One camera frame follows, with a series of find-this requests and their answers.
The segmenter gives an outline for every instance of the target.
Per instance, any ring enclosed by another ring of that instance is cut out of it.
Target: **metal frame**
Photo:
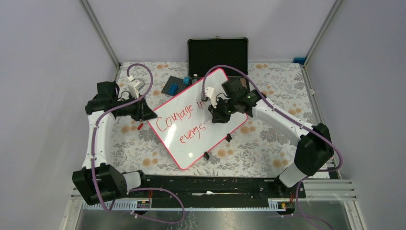
[[[107,54],[109,55],[110,59],[112,60],[113,64],[116,66],[117,69],[120,68],[120,61],[115,54],[112,45],[110,44],[109,40],[107,39],[106,34],[104,33],[103,29],[100,26],[99,21],[97,20],[96,15],[93,12],[93,9],[91,8],[88,0],[79,0],[81,3],[83,9],[85,10],[87,16],[89,17],[89,20],[91,24],[93,25],[97,35],[100,38],[101,43],[103,44],[104,48],[107,51]]]
[[[317,33],[317,36],[316,36],[315,40],[313,41],[312,45],[310,46],[309,52],[307,52],[306,61],[304,62],[304,66],[307,65],[310,58],[314,54],[315,48],[317,47],[321,38],[323,37],[324,33],[326,32],[326,29],[330,25],[330,22],[333,19],[334,15],[336,15],[336,12],[338,11],[342,1],[343,0],[336,0],[330,9],[330,12],[328,12],[328,15],[327,15],[326,19],[324,20],[323,25],[321,26],[319,32]]]
[[[354,230],[367,230],[363,217],[359,212],[358,201],[352,187],[351,180],[331,179],[308,179],[303,181],[307,197],[301,201],[341,201]],[[140,198],[125,198],[117,201],[114,210],[134,210],[134,204]],[[268,199],[270,208],[187,208],[188,211],[279,211],[277,202],[289,199]],[[100,205],[89,206],[81,198],[79,192],[74,189],[68,203],[68,214],[64,217],[64,224],[61,230],[74,230],[80,219],[81,211],[84,209],[102,210]],[[180,208],[153,208],[159,211],[180,211]]]

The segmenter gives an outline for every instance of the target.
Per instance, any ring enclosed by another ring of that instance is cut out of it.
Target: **metal beam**
[[[306,61],[304,62],[304,66],[307,65],[309,60],[311,59],[315,48],[317,47],[318,43],[320,42],[321,38],[323,37],[324,33],[326,32],[327,27],[330,25],[331,20],[333,19],[334,15],[336,15],[337,10],[339,9],[341,3],[343,0],[336,0],[333,4],[333,6],[330,9],[330,12],[328,12],[328,15],[326,19],[323,22],[323,25],[321,26],[319,32],[317,33],[317,36],[315,40],[313,41],[312,45],[310,46],[309,52],[307,52],[306,55]]]
[[[109,40],[107,39],[106,34],[104,33],[103,29],[100,26],[99,21],[96,18],[96,15],[93,12],[93,9],[91,8],[88,0],[79,0],[81,5],[83,6],[83,9],[85,10],[87,16],[89,17],[89,20],[91,24],[93,25],[93,28],[95,29],[97,35],[100,38],[101,43],[103,44],[104,48],[107,51],[107,54],[110,56],[110,59],[112,60],[113,64],[116,66],[116,68],[120,67],[120,60],[117,58],[112,45],[110,44]]]

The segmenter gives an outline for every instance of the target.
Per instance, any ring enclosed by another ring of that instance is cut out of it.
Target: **floral tablecloth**
[[[132,62],[123,63],[117,83],[120,92],[127,90],[126,70]],[[188,74],[186,62],[145,62],[154,76],[154,84],[146,96],[147,104],[155,109],[171,96],[161,93],[169,76],[184,78]],[[141,67],[130,70],[136,78],[149,84],[148,72]],[[251,63],[248,75],[279,107],[294,116],[315,123],[307,90],[298,64]],[[274,128],[255,118],[248,118],[235,132],[230,143],[223,140],[210,152],[210,159],[201,158],[186,170],[181,170],[160,142],[148,122],[141,124],[131,117],[119,117],[113,127],[111,161],[121,172],[141,169],[147,174],[276,177],[294,159],[296,147]],[[317,173],[315,178],[329,178],[328,173]]]

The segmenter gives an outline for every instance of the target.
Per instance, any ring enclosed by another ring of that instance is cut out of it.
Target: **open case lid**
[[[248,38],[190,39],[188,41],[189,76],[204,77],[216,65],[228,65],[248,74]],[[229,77],[241,74],[224,69]]]

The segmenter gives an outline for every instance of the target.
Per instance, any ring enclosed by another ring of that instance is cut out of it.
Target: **blue lego brick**
[[[305,58],[305,57],[295,57],[295,58],[293,59],[293,62],[292,62],[292,63],[297,63],[297,64],[302,64],[302,65],[304,65],[305,62],[306,62],[306,58]]]
[[[189,85],[189,80],[190,80],[190,77],[185,77],[185,78],[183,79],[183,84]]]
[[[171,96],[175,96],[176,95],[176,90],[178,89],[178,85],[177,84],[172,84],[169,88],[168,94]]]

